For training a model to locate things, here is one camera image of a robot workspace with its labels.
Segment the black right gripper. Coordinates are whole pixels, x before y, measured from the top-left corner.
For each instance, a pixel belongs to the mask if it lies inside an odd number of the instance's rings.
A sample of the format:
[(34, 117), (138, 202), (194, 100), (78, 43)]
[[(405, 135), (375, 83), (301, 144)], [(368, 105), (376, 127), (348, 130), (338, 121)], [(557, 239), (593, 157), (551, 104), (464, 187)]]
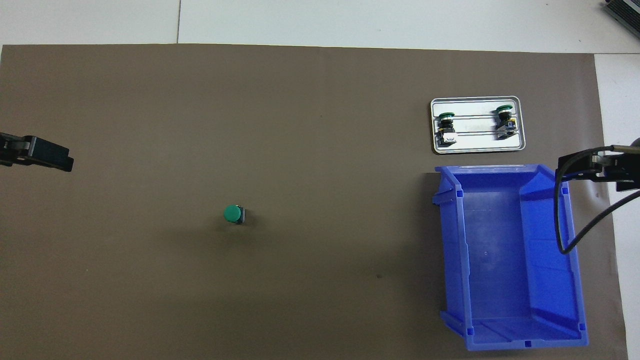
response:
[(640, 189), (640, 155), (623, 153), (617, 159), (615, 153), (606, 151), (576, 152), (558, 158), (558, 173), (562, 182), (590, 181), (616, 182), (617, 176), (607, 172), (606, 167), (617, 165), (621, 178), (615, 191), (627, 192)]

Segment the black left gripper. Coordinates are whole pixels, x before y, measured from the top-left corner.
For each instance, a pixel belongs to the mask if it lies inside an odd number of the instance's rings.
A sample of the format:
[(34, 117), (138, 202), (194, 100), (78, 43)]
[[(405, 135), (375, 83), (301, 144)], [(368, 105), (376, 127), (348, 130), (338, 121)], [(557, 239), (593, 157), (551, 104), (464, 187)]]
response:
[[(18, 156), (12, 158), (12, 151)], [(41, 166), (70, 173), (73, 170), (74, 159), (69, 157), (69, 149), (50, 142), (38, 136), (24, 136), (19, 140), (12, 140), (0, 133), (0, 164), (5, 167)]]

